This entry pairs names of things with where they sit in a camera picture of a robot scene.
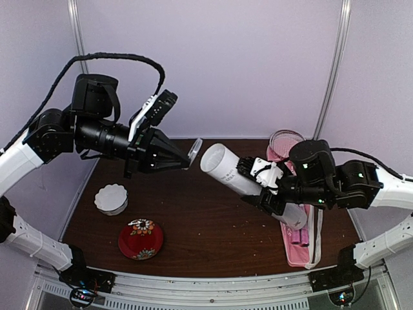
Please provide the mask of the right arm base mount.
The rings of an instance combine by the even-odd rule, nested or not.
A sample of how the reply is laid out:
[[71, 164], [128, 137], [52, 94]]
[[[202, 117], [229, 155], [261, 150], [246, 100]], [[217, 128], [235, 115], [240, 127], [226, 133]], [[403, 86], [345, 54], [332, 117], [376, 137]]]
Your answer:
[[365, 278], [364, 271], [356, 266], [355, 248], [355, 245], [350, 245], [340, 250], [335, 267], [308, 274], [312, 291], [329, 291], [330, 301], [341, 308], [350, 307], [358, 301], [354, 283]]

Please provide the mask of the white scalloped bowl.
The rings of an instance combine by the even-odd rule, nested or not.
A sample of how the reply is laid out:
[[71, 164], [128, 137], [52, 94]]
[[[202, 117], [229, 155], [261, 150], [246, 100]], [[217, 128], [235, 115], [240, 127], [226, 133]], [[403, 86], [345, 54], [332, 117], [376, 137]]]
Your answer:
[[116, 216], [128, 206], [128, 191], [123, 185], [108, 184], [94, 196], [97, 210], [107, 216]]

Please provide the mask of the pink badminton racket right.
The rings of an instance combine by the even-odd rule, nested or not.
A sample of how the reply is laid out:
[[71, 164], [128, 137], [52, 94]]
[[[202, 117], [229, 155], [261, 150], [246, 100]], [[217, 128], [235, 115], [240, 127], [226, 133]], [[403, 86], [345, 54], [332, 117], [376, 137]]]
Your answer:
[[309, 232], [307, 228], [302, 228], [300, 230], [300, 245], [302, 247], [308, 247], [310, 244], [310, 240], [309, 240], [310, 236], [309, 236]]

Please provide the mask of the clear plastic tube lid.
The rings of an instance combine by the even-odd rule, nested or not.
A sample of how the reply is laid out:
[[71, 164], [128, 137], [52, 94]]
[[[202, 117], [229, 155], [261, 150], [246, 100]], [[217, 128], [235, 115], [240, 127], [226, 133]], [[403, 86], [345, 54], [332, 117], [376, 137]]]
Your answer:
[[189, 167], [193, 164], [194, 160], [196, 159], [199, 151], [201, 150], [202, 144], [203, 140], [201, 138], [196, 139], [195, 142], [192, 144], [188, 152], [188, 158], [190, 160]]

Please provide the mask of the front aluminium rail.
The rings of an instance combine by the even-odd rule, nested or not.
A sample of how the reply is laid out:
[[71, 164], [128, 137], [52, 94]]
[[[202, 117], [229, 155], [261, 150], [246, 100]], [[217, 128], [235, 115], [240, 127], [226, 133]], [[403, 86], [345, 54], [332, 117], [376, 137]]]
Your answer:
[[350, 309], [401, 309], [384, 263], [352, 285], [315, 291], [308, 270], [232, 278], [178, 278], [116, 271], [110, 293], [99, 293], [91, 309], [337, 309], [332, 298], [353, 289]]

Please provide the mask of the white shuttlecock tube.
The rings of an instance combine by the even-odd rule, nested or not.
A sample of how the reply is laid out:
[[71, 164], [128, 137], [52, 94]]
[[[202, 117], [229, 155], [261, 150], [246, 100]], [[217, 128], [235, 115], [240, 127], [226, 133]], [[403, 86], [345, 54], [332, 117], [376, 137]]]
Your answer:
[[[259, 195], [263, 189], [259, 184], [240, 175], [236, 165], [240, 157], [234, 154], [229, 148], [222, 143], [215, 143], [209, 147], [203, 154], [200, 161], [200, 168], [213, 179], [227, 186], [240, 196]], [[291, 222], [293, 227], [299, 226], [306, 214], [295, 219], [293, 211], [287, 211], [285, 208], [284, 215]]]

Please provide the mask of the pink badminton racket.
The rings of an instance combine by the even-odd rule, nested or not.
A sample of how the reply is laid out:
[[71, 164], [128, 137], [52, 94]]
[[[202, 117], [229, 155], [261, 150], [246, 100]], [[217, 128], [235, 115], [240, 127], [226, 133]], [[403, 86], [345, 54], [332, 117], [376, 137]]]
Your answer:
[[309, 236], [309, 232], [307, 228], [302, 228], [300, 230], [300, 245], [302, 247], [308, 247], [310, 244], [310, 240], [309, 240], [310, 236]]
[[[288, 158], [290, 149], [297, 143], [304, 141], [304, 137], [292, 130], [279, 130], [275, 132], [269, 143], [268, 157], [272, 160], [285, 160]], [[292, 245], [300, 245], [300, 230], [291, 230], [290, 232]]]

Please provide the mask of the left aluminium frame post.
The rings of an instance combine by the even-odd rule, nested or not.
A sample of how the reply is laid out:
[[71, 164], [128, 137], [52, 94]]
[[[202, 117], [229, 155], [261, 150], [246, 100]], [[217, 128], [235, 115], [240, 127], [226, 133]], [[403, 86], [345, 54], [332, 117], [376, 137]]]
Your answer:
[[85, 55], [85, 46], [83, 42], [83, 36], [81, 31], [81, 22], [79, 18], [79, 10], [78, 10], [78, 3], [76, 0], [68, 0], [68, 13], [70, 24], [72, 27], [72, 32], [74, 35], [74, 42], [77, 50], [77, 55], [84, 56]]

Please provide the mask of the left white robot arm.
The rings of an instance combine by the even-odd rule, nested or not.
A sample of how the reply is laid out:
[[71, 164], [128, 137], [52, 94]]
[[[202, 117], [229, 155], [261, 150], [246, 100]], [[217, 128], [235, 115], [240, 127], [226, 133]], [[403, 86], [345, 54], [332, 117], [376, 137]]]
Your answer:
[[51, 108], [29, 123], [1, 155], [1, 193], [60, 154], [77, 152], [83, 159], [96, 151], [100, 157], [120, 159], [124, 175], [187, 169], [191, 155], [182, 151], [159, 124], [175, 105], [177, 96], [168, 90], [151, 96], [129, 125], [118, 122], [118, 80], [101, 74], [77, 77], [71, 104], [64, 110]]

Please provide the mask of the pink badminton racket left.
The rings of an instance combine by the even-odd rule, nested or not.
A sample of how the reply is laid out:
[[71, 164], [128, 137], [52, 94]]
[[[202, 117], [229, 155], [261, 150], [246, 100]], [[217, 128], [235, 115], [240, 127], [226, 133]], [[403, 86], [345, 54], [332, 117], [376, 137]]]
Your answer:
[[[288, 158], [290, 149], [297, 143], [304, 141], [304, 137], [292, 130], [279, 130], [275, 132], [269, 143], [268, 157], [272, 160], [285, 160]], [[290, 232], [292, 245], [300, 245], [300, 230], [291, 230]]]

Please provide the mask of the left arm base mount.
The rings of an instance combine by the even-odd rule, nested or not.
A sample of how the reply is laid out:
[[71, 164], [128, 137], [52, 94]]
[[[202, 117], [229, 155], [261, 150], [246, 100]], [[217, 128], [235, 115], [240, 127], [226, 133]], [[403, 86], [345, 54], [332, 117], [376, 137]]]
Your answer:
[[71, 266], [64, 271], [55, 269], [59, 281], [70, 289], [69, 301], [76, 309], [85, 309], [93, 304], [98, 293], [111, 293], [116, 276], [108, 271], [91, 269], [86, 266], [83, 251], [69, 245], [72, 253]]

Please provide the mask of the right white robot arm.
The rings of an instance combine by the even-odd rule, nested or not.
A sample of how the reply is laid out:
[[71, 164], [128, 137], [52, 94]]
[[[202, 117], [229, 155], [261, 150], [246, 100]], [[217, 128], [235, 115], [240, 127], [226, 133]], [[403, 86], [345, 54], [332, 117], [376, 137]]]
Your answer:
[[350, 160], [336, 165], [333, 149], [325, 140], [295, 144], [288, 155], [293, 170], [282, 162], [258, 157], [238, 160], [240, 175], [259, 186], [243, 200], [291, 228], [303, 226], [300, 216], [289, 216], [299, 205], [318, 209], [368, 209], [395, 207], [412, 210], [412, 178], [396, 173], [381, 161], [358, 150], [366, 161]]

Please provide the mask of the right aluminium frame post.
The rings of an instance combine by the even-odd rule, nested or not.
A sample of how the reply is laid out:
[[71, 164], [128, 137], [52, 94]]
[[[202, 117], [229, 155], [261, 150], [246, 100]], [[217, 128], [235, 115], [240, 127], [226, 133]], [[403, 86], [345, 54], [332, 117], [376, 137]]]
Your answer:
[[327, 79], [327, 85], [323, 96], [321, 110], [317, 119], [316, 127], [313, 133], [313, 139], [318, 140], [321, 137], [323, 128], [325, 126], [328, 110], [332, 104], [335, 87], [339, 76], [339, 68], [345, 52], [347, 43], [348, 30], [350, 26], [352, 11], [352, 1], [342, 0], [341, 11], [339, 17], [339, 23], [337, 26], [336, 42], [334, 46], [334, 53], [332, 56], [332, 62], [330, 66], [330, 72]]

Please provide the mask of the aluminium frame post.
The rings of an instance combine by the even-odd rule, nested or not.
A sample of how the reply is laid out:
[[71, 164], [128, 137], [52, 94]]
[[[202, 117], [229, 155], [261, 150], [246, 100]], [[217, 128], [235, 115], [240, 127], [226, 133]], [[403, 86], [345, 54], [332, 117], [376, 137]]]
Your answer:
[[83, 36], [81, 31], [81, 22], [79, 18], [79, 10], [78, 10], [78, 3], [76, 0], [68, 0], [68, 13], [70, 24], [72, 27], [72, 32], [74, 35], [74, 42], [77, 50], [77, 55], [84, 56], [85, 55], [85, 46], [83, 42]]
[[339, 68], [345, 52], [347, 43], [348, 30], [350, 26], [352, 11], [352, 1], [342, 0], [341, 11], [339, 17], [339, 23], [337, 26], [336, 42], [334, 46], [334, 53], [332, 56], [332, 62], [330, 66], [330, 72], [327, 79], [327, 85], [323, 96], [321, 110], [317, 119], [316, 127], [313, 133], [313, 139], [318, 140], [321, 137], [323, 128], [325, 126], [328, 110], [332, 104], [335, 87], [339, 76]]

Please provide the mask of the pink racket bag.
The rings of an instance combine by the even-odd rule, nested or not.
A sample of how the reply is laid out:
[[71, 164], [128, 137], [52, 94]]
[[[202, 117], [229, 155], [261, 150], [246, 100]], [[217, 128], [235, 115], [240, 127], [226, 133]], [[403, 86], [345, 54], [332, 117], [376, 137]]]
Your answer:
[[287, 262], [291, 267], [314, 268], [321, 259], [321, 229], [323, 212], [308, 204], [288, 204], [287, 211], [296, 213], [295, 219], [306, 214], [299, 226], [293, 227], [286, 216], [278, 216]]

